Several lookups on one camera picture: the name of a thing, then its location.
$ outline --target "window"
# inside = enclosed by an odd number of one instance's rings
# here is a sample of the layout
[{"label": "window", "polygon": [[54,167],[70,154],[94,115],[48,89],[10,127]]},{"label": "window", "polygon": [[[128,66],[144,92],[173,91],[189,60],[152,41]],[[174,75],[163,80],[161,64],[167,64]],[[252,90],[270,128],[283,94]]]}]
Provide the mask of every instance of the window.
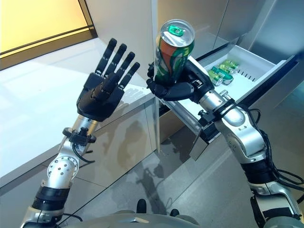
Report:
[{"label": "window", "polygon": [[85,0],[1,0],[1,70],[96,37]]}]

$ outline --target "drink can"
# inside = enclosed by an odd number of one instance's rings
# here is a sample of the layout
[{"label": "drink can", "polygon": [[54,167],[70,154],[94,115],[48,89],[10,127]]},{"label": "drink can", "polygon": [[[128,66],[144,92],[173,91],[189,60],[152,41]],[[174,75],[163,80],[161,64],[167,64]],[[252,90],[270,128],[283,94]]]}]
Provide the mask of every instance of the drink can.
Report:
[{"label": "drink can", "polygon": [[209,78],[214,86],[219,86],[223,82],[223,77],[214,73],[212,70],[208,71]]},{"label": "drink can", "polygon": [[222,70],[224,70],[224,71],[226,71],[228,74],[233,74],[236,71],[235,69],[233,69],[230,66],[227,66],[225,64],[220,64],[219,68],[222,69]]},{"label": "drink can", "polygon": [[227,65],[227,66],[231,67],[232,69],[238,69],[238,67],[239,67],[239,64],[237,64],[234,61],[228,60],[228,59],[226,59],[222,64]]},{"label": "drink can", "polygon": [[193,50],[194,37],[193,27],[184,20],[169,20],[161,27],[156,38],[156,83],[163,86],[176,83]]},{"label": "drink can", "polygon": [[214,66],[211,70],[217,75],[223,77],[223,84],[229,85],[233,81],[233,76],[228,74],[226,71],[220,69],[219,67]]}]

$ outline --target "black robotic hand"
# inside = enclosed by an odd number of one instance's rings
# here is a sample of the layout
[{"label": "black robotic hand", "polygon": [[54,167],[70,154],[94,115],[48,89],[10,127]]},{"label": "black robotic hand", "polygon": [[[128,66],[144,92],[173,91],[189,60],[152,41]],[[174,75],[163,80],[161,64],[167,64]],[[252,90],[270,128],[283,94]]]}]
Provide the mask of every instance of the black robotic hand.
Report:
[{"label": "black robotic hand", "polygon": [[138,62],[134,63],[121,82],[118,83],[126,68],[134,59],[135,54],[130,52],[115,73],[117,64],[127,49],[127,46],[122,44],[105,70],[116,43],[115,39],[112,38],[110,40],[95,72],[89,75],[77,100],[77,112],[82,116],[99,122],[102,122],[114,112],[124,95],[124,88],[140,66]]},{"label": "black robotic hand", "polygon": [[162,85],[153,80],[154,63],[149,64],[147,80],[148,88],[154,95],[165,101],[179,101],[190,99],[198,103],[201,97],[209,90],[214,89],[209,77],[194,63],[187,61],[179,80],[171,85]]}]

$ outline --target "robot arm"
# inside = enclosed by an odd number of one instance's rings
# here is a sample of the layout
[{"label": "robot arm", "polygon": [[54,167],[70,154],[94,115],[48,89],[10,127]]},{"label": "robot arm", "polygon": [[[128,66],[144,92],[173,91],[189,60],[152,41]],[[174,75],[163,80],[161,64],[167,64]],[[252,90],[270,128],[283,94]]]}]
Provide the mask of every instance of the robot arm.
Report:
[{"label": "robot arm", "polygon": [[270,144],[265,133],[256,126],[250,111],[237,105],[227,92],[218,94],[206,75],[207,71],[192,57],[188,58],[181,79],[173,87],[156,84],[152,70],[150,68],[147,84],[153,93],[164,100],[181,100],[176,88],[183,87],[187,93],[183,99],[189,98],[200,104],[204,110],[199,114],[205,123],[214,122],[224,135],[254,194],[250,201],[258,226],[287,223],[302,227],[299,221],[302,213],[297,201],[276,176],[269,156]]},{"label": "robot arm", "polygon": [[47,179],[41,182],[33,204],[28,207],[21,228],[56,227],[56,223],[64,214],[64,204],[72,185],[72,179],[79,170],[79,160],[87,163],[94,162],[83,158],[83,155],[89,152],[87,151],[88,146],[96,141],[92,134],[98,122],[108,118],[118,106],[125,86],[140,66],[136,62],[122,78],[126,68],[135,57],[135,54],[130,52],[114,73],[126,51],[126,45],[122,44],[104,72],[116,43],[115,39],[110,40],[96,71],[89,75],[77,100],[79,116],[72,128],[63,130],[64,138],[58,155],[48,166]]}]

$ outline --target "black cable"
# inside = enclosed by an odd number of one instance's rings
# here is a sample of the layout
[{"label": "black cable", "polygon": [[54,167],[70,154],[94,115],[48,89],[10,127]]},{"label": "black cable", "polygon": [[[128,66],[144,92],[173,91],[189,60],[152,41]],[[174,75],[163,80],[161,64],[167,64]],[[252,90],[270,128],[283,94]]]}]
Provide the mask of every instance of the black cable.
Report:
[{"label": "black cable", "polygon": [[[259,129],[258,126],[257,126],[257,123],[258,123],[258,121],[260,120],[260,117],[261,117],[260,110],[258,110],[258,109],[248,109],[246,106],[244,106],[242,104],[239,104],[238,106],[241,107],[242,109],[244,109],[246,112],[248,112],[248,116],[250,118],[250,121],[253,124],[253,127],[257,131],[259,131],[260,134],[262,135],[263,140],[264,140],[265,145],[266,145],[266,161],[267,161],[268,165],[270,166],[270,168],[272,169],[272,172],[273,172],[275,178],[277,179],[276,181],[278,183],[286,186],[286,187],[290,187],[290,188],[293,188],[293,189],[304,192],[304,188],[300,186],[300,185],[304,184],[304,179],[303,178],[301,178],[300,176],[298,176],[294,173],[291,173],[291,172],[288,172],[288,171],[285,171],[285,170],[281,170],[281,169],[277,169],[275,164],[273,163],[271,144],[270,144],[270,140],[268,138],[268,135],[263,130]],[[258,116],[257,116],[256,120],[254,120],[251,111],[257,111],[258,112]],[[281,172],[286,173],[286,174],[298,179],[300,182],[296,182],[296,181],[282,175]],[[304,201],[304,194],[297,200],[297,203],[299,204],[303,201]]]},{"label": "black cable", "polygon": [[79,154],[79,153],[77,152],[77,150],[76,150],[76,145],[75,145],[75,143],[72,144],[72,149],[73,149],[74,154],[75,154],[80,160],[82,160],[82,161],[84,161],[84,162],[86,162],[86,163],[93,163],[93,162],[95,162],[95,161],[89,161],[89,160],[83,158],[82,156],[80,156],[80,154]]},{"label": "black cable", "polygon": [[78,215],[73,215],[73,214],[68,214],[68,213],[63,213],[63,215],[74,217],[76,219],[79,219],[81,222],[83,222],[82,218],[80,216],[78,216]]},{"label": "black cable", "polygon": [[260,121],[260,118],[261,118],[261,111],[257,108],[251,108],[249,109],[249,111],[256,111],[257,112],[257,118],[255,120],[256,124]]}]

